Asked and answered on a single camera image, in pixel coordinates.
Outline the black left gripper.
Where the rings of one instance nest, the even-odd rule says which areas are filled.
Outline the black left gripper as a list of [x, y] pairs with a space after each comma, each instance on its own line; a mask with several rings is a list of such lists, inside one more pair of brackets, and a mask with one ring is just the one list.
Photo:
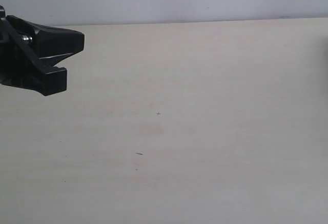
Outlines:
[[[46, 65], [26, 65], [25, 53], [8, 33], [12, 27], [19, 38]], [[6, 15], [1, 6], [1, 84], [36, 91], [43, 96], [67, 90], [67, 69], [54, 65], [83, 51], [81, 32], [49, 27]]]

